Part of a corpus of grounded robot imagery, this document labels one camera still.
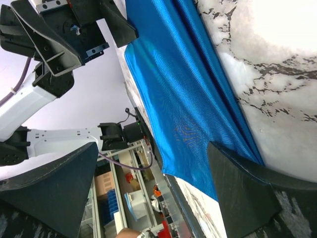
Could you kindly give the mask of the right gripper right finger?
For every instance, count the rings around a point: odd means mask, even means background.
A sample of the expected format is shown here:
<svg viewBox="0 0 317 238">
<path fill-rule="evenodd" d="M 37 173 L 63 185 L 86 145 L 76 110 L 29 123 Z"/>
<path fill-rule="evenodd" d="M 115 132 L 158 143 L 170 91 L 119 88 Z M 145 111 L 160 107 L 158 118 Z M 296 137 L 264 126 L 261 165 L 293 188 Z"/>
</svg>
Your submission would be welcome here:
<svg viewBox="0 0 317 238">
<path fill-rule="evenodd" d="M 219 143 L 207 148 L 229 238 L 315 238 L 317 184 L 249 161 Z"/>
</svg>

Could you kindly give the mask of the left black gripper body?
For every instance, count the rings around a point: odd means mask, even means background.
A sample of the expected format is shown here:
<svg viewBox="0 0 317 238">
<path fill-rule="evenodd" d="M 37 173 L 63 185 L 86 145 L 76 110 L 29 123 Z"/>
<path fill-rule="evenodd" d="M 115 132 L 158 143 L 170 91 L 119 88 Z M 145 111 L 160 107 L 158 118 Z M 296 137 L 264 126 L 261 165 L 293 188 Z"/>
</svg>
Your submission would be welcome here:
<svg viewBox="0 0 317 238">
<path fill-rule="evenodd" d="M 80 7 L 87 6 L 83 0 L 42 0 L 35 6 L 45 23 L 74 48 L 84 62 L 102 56 L 109 47 L 93 17 L 88 18 L 91 22 L 86 25 L 78 20 L 75 10 L 83 15 Z"/>
</svg>

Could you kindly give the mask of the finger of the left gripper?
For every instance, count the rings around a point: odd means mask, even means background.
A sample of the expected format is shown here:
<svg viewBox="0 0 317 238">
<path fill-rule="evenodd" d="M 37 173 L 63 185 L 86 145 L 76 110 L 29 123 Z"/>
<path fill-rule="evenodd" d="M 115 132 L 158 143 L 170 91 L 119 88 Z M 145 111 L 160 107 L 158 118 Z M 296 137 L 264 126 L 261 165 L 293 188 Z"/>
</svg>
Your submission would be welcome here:
<svg viewBox="0 0 317 238">
<path fill-rule="evenodd" d="M 43 62 L 54 76 L 82 65 L 79 53 L 45 23 L 27 0 L 1 5 L 0 46 Z"/>
<path fill-rule="evenodd" d="M 100 0 L 99 5 L 118 48 L 138 38 L 137 30 L 124 18 L 113 0 Z"/>
</svg>

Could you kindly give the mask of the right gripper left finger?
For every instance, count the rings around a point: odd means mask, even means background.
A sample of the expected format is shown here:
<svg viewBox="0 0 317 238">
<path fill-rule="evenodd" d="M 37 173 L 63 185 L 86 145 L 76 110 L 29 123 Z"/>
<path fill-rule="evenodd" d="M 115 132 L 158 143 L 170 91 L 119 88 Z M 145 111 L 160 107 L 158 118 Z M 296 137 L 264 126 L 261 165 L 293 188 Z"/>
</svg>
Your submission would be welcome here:
<svg viewBox="0 0 317 238">
<path fill-rule="evenodd" d="M 0 182 L 2 238 L 76 238 L 98 157 L 96 143 Z"/>
</svg>

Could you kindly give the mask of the blue satin napkin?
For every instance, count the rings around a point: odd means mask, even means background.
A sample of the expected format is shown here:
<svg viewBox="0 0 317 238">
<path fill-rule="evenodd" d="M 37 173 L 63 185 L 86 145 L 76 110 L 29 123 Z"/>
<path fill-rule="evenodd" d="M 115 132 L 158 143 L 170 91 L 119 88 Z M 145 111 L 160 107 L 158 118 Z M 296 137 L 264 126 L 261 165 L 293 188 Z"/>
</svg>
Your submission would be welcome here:
<svg viewBox="0 0 317 238">
<path fill-rule="evenodd" d="M 125 59 L 141 94 L 162 171 L 216 199 L 207 147 L 263 160 L 191 0 L 128 0 L 138 38 Z"/>
</svg>

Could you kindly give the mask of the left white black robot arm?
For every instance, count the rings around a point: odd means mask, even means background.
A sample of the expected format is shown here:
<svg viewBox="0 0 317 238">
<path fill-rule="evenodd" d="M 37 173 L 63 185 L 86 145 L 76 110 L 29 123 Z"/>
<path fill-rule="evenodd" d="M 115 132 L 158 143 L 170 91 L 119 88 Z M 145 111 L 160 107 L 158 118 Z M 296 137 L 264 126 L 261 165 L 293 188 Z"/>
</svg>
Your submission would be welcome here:
<svg viewBox="0 0 317 238">
<path fill-rule="evenodd" d="M 117 47 L 104 19 L 97 24 L 109 43 L 104 54 L 74 70 L 74 86 L 24 122 L 30 129 L 88 128 L 104 122 L 136 123 Z"/>
</svg>

